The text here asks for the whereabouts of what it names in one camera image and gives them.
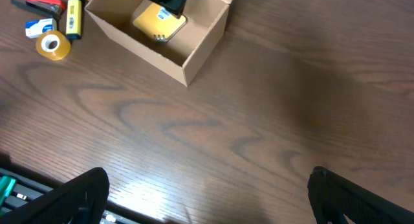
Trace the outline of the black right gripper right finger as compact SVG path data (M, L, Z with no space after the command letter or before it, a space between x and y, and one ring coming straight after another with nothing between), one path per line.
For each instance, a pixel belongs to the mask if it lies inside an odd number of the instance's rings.
M413 224L413 213L322 167L307 183L317 224Z

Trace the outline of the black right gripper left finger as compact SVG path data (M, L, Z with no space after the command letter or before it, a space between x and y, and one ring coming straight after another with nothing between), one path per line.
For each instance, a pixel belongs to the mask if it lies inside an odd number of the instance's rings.
M1 224L99 223L109 195L103 168L93 168L1 216Z

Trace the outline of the yellow sticky note pad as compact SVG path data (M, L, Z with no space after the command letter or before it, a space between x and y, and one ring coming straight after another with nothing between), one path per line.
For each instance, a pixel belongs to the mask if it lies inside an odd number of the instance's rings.
M133 25L154 41L169 41L187 23L183 15L177 17L163 6L151 3L133 20Z

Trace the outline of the brown cardboard box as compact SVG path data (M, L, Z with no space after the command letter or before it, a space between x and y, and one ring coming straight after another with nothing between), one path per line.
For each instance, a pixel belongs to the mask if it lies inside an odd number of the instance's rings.
M149 0L91 0L85 7L105 34L183 85L189 85L224 34L233 0L187 0L185 25L164 42L133 25Z

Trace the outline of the red black stapler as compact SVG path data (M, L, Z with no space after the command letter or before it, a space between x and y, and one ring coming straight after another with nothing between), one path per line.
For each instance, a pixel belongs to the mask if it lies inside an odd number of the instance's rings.
M43 17L61 18L67 8L62 0L11 0L14 6Z

